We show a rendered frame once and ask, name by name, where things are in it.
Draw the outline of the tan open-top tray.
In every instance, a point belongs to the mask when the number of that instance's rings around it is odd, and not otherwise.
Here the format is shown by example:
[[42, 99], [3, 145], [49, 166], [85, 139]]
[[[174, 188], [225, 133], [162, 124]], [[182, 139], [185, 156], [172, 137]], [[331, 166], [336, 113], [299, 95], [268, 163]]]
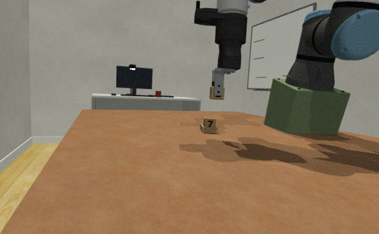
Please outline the tan open-top tray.
[[204, 124], [200, 124], [200, 129], [202, 133], [218, 133], [218, 128], [217, 127], [204, 127]]

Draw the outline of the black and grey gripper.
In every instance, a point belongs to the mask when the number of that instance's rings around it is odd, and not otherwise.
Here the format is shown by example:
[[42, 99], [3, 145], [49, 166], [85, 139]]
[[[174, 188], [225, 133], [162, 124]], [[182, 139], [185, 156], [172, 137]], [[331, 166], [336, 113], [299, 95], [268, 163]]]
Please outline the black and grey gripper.
[[249, 0], [217, 0], [217, 8], [201, 8], [196, 1], [194, 23], [216, 26], [219, 45], [218, 67], [212, 70], [214, 96], [223, 96], [224, 74], [241, 69], [241, 45], [246, 43]]

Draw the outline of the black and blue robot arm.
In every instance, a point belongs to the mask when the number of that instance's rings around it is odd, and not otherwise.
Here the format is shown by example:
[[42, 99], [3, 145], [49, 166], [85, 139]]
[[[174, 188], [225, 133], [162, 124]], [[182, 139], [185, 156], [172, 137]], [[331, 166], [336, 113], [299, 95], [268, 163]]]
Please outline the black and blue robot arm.
[[285, 82], [331, 91], [335, 58], [362, 60], [379, 50], [379, 0], [337, 0], [332, 9], [308, 13], [302, 27], [296, 60]]

